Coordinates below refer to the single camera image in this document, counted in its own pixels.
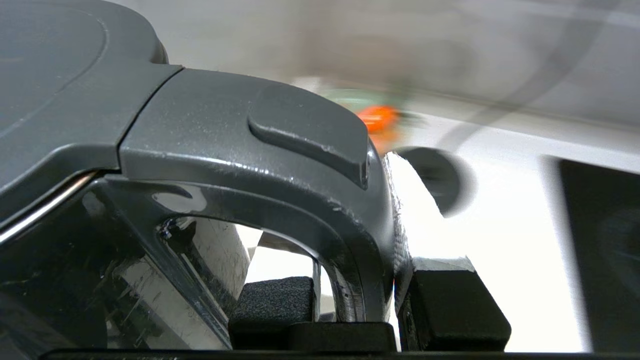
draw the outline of gray plastic housing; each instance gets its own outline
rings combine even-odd
[[[102,1],[0,1],[0,227],[118,144],[180,66],[151,25]]]
[[[264,90],[274,87],[287,94],[286,101],[265,101]],[[297,114],[298,124],[269,119],[272,131],[286,135],[277,144],[264,141],[250,125],[256,106],[262,114]],[[314,116],[300,115],[306,106]],[[322,114],[330,116],[319,119]],[[310,136],[305,126],[317,127],[318,121],[330,131],[315,133],[311,142],[338,156],[324,158],[322,149],[300,146]],[[365,188],[350,176],[361,173],[345,174],[349,159],[365,164]],[[140,113],[122,142],[120,161],[128,180],[181,183],[183,194],[174,195],[191,199],[191,205],[145,220],[147,227],[188,213],[272,231],[326,268],[342,297],[341,320],[386,319],[393,278],[391,198],[366,128],[347,109],[274,81],[186,69]],[[197,193],[185,194],[192,184],[198,184]],[[122,197],[132,204],[134,197]]]
[[[93,185],[114,204],[100,216],[123,218],[203,314],[215,313],[208,289],[165,246],[177,217],[291,240],[326,268],[339,320],[387,319],[391,198],[356,115],[290,85],[166,65],[151,25],[112,3],[0,9],[2,231],[65,181],[100,170]]]

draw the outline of gray plastic cover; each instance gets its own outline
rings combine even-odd
[[[0,226],[117,145],[179,66],[151,25],[103,1],[0,0]]]
[[[290,102],[264,101],[265,89],[280,87],[286,89],[272,95]],[[123,211],[140,225],[140,233],[153,230],[165,218],[185,214],[239,222],[295,239],[338,284],[334,293],[344,298],[337,301],[341,319],[383,321],[393,276],[387,180],[373,144],[366,132],[360,132],[362,121],[325,101],[274,81],[185,69],[151,98],[122,142],[120,161],[128,184],[114,181],[114,194],[119,193]],[[301,113],[300,105],[316,113]],[[332,115],[324,121],[329,129],[320,135],[305,131],[324,114]],[[289,134],[276,143],[265,141],[251,125],[257,117],[267,132],[279,129]],[[343,125],[351,138],[339,135],[345,128],[337,126],[340,121],[350,123]],[[350,140],[358,143],[360,135],[366,147],[344,146]],[[327,161],[319,149],[301,149],[305,138],[341,152],[344,159]],[[365,188],[340,169],[340,162],[351,157],[368,164]],[[196,187],[194,194],[178,195]],[[179,196],[189,206],[151,218],[152,210],[158,212],[163,205],[138,205],[136,194],[141,192],[151,200],[161,194]],[[347,302],[355,305],[340,307]]]

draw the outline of orange object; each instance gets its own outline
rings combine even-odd
[[[384,131],[378,131],[377,133],[369,134],[373,145],[375,145],[378,154],[385,154],[387,151],[390,151],[396,141],[400,138],[399,133],[396,129],[391,127],[390,129]]]
[[[391,106],[374,105],[358,113],[360,120],[367,126],[370,133],[384,130],[397,120],[397,112]]]

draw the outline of blurred background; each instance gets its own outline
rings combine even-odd
[[[151,22],[170,63],[393,106],[400,119],[376,146],[438,149],[453,164],[456,189],[430,178],[455,192],[442,241],[464,247],[511,322],[507,350],[597,348],[558,161],[640,172],[638,1],[115,2]],[[255,248],[259,231],[239,234]],[[640,271],[637,248],[615,274]]]

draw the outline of white surface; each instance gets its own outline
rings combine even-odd
[[[245,283],[292,276],[313,278],[313,260],[304,255],[292,252],[257,247],[249,265]]]
[[[416,97],[410,108],[461,120],[481,109],[434,97]],[[434,146],[462,124],[433,116],[427,122],[406,143]],[[492,125],[456,151],[473,189],[463,208],[445,219],[448,231],[464,245],[511,323],[507,351],[589,351],[561,180],[552,157],[640,172],[637,135],[518,113]]]
[[[406,257],[414,264],[423,259],[424,267],[419,270],[474,271],[456,239],[445,228],[435,199],[409,161],[391,152],[383,162],[394,201],[396,259]]]

